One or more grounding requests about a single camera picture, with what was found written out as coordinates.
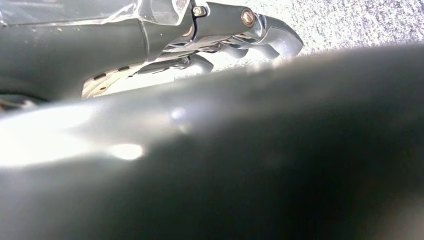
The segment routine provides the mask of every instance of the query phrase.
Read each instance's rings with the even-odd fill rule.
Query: clear plastic sheet
[[[181,23],[190,0],[0,0],[0,27],[101,25],[139,19]]]

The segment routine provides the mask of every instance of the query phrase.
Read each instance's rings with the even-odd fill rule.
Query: hex bolt
[[[204,17],[208,14],[204,6],[195,6],[193,7],[193,14],[195,17]]]
[[[255,14],[252,10],[246,8],[241,13],[241,20],[243,21],[243,24],[246,25],[246,27],[252,27],[255,23]]]

